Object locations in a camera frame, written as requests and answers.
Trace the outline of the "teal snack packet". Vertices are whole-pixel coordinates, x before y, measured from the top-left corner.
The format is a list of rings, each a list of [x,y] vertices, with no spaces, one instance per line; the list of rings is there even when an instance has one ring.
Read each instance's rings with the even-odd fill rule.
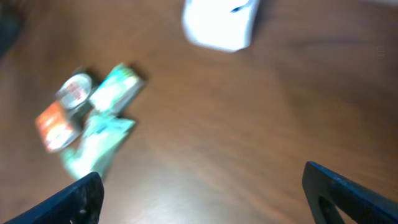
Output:
[[[91,111],[79,146],[68,147],[60,153],[65,170],[76,180],[90,172],[106,176],[114,155],[135,124],[131,119]]]

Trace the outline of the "orange juice carton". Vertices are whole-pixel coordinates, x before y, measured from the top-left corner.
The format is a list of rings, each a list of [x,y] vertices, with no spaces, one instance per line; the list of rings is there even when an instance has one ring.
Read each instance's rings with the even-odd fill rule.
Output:
[[[69,117],[58,100],[36,117],[35,126],[48,153],[66,148],[81,133],[81,128]]]

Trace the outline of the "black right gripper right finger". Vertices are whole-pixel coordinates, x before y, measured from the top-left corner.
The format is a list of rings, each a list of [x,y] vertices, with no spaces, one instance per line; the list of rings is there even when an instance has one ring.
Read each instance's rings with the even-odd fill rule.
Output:
[[[356,223],[397,223],[397,202],[308,161],[302,186],[316,224],[343,223],[341,210]]]

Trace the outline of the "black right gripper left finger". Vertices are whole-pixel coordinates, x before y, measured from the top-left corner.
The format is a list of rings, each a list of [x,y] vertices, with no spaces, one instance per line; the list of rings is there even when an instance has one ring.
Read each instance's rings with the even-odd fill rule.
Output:
[[[104,186],[97,172],[91,172],[8,224],[97,224],[104,200]]]

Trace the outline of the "dark green round-label packet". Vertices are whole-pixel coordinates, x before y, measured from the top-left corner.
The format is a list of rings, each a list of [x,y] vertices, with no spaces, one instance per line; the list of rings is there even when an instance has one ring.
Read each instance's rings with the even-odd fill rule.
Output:
[[[92,109],[88,100],[97,87],[98,82],[93,72],[78,67],[56,92],[55,97],[69,117],[83,119]]]

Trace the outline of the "teal white drink carton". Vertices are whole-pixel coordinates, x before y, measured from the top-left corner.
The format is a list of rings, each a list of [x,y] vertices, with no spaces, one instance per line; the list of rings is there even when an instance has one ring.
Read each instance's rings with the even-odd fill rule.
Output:
[[[146,84],[132,68],[121,63],[115,66],[89,97],[96,111],[120,114]]]

